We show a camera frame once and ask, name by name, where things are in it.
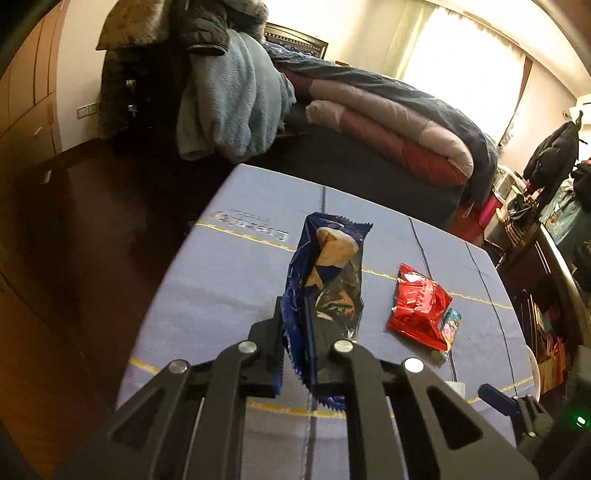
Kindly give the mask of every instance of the jacket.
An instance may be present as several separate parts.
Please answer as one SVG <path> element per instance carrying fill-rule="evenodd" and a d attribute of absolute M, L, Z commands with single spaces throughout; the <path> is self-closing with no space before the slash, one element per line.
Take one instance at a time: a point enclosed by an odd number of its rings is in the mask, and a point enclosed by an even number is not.
<path fill-rule="evenodd" d="M 579 128 L 573 122 L 566 122 L 536 149 L 525 166 L 523 177 L 530 181 L 530 190 L 544 189 L 540 206 L 547 205 L 554 197 L 578 158 Z"/>
<path fill-rule="evenodd" d="M 263 43 L 268 17 L 262 0 L 175 0 L 170 30 L 189 52 L 219 56 L 228 51 L 228 28 Z"/>

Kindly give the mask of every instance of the blue tablecloth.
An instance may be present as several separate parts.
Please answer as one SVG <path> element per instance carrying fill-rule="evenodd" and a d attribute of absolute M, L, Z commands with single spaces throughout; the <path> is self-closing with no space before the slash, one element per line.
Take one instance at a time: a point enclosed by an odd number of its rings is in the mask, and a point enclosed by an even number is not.
<path fill-rule="evenodd" d="M 119 404 L 171 360 L 215 359 L 245 339 L 251 324 L 271 317 L 304 218 L 315 211 L 374 224 L 363 249 L 359 343 L 391 362 L 419 356 L 452 380 L 449 361 L 436 367 L 430 351 L 385 329 L 400 264 L 429 275 L 462 314 L 453 365 L 468 402 L 514 443 L 510 421 L 477 397 L 483 383 L 509 395 L 534 393 L 523 335 L 487 254 L 374 203 L 244 165 L 234 169 L 171 264 L 139 333 Z M 243 479 L 349 477 L 344 415 L 316 406 L 288 358 L 281 396 L 249 399 L 245 432 Z"/>

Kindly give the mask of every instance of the drawer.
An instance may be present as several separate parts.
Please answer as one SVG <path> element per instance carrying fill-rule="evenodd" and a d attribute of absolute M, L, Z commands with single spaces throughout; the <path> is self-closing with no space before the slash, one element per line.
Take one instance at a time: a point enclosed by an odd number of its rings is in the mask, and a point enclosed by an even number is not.
<path fill-rule="evenodd" d="M 43 99 L 9 131 L 17 174 L 56 156 L 51 132 L 54 99 L 55 93 Z"/>

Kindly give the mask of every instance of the wall outlet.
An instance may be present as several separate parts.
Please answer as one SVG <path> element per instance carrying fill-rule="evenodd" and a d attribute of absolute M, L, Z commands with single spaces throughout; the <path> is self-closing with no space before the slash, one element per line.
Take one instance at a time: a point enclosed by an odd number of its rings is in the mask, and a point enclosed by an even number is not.
<path fill-rule="evenodd" d="M 76 109 L 76 116 L 78 119 L 84 118 L 86 116 L 92 115 L 99 110 L 99 105 L 95 103 L 91 103 L 90 105 L 81 106 L 80 108 Z"/>

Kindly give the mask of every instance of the small snack packet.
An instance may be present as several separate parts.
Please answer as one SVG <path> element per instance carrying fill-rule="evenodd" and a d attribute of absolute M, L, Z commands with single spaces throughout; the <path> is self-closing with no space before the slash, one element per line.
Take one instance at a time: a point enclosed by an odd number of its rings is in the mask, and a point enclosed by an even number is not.
<path fill-rule="evenodd" d="M 398 277 L 398 300 L 388 328 L 429 348 L 447 351 L 439 322 L 452 298 L 440 285 L 408 265 L 400 265 Z"/>
<path fill-rule="evenodd" d="M 316 315 L 337 323 L 343 338 L 355 340 L 363 310 L 361 260 L 363 241 L 372 225 L 344 217 L 312 213 L 306 217 L 300 243 L 291 259 L 281 313 L 285 339 L 295 370 L 310 382 L 306 301 L 317 296 Z M 324 399 L 334 408 L 340 403 Z"/>
<path fill-rule="evenodd" d="M 447 343 L 446 353 L 452 349 L 453 341 L 456 338 L 457 329 L 462 321 L 462 315 L 456 309 L 449 309 L 443 317 L 441 334 Z"/>

